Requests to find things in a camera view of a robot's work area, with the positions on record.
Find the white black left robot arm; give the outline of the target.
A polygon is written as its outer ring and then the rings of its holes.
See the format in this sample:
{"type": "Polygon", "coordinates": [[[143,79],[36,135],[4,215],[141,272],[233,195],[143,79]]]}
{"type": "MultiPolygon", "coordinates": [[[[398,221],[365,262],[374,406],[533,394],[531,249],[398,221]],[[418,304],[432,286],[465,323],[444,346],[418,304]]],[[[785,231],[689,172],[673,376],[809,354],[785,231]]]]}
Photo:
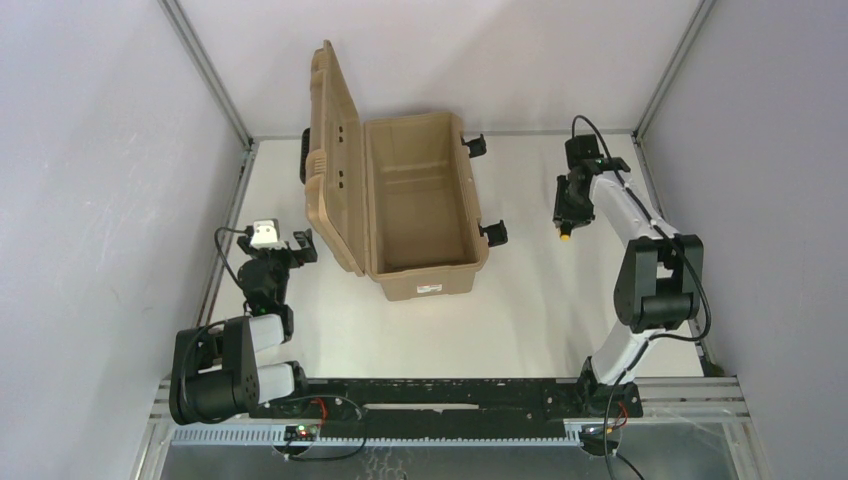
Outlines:
{"type": "Polygon", "coordinates": [[[313,234],[295,232],[297,248],[265,223],[237,235],[236,243],[248,257],[231,273],[244,297],[242,314],[176,335],[169,410],[179,425],[221,423],[308,390],[298,361],[263,365],[258,356],[293,337],[288,282],[292,270],[316,262],[313,234]]]}

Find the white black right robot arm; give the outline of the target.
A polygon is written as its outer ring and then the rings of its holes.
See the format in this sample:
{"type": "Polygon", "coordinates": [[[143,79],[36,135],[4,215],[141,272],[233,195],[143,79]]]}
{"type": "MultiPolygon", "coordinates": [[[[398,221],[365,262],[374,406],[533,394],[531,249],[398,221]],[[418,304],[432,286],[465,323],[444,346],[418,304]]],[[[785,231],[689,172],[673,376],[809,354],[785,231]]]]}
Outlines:
{"type": "Polygon", "coordinates": [[[558,176],[553,223],[561,238],[589,225],[597,212],[612,225],[624,254],[612,293],[616,321],[577,382],[586,403],[631,383],[654,342],[681,340],[678,328],[696,317],[704,297],[702,241],[661,219],[627,168],[598,159],[558,176]]]}

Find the black yellow screwdriver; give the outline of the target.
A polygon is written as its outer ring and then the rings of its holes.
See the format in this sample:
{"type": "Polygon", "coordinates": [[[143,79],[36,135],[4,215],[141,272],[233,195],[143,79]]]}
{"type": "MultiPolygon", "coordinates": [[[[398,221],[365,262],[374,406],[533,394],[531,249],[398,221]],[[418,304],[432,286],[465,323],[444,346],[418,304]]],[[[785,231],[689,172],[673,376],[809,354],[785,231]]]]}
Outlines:
{"type": "Polygon", "coordinates": [[[559,232],[559,238],[562,241],[568,241],[571,237],[572,229],[570,227],[568,227],[567,225],[561,225],[558,228],[558,232],[559,232]]]}

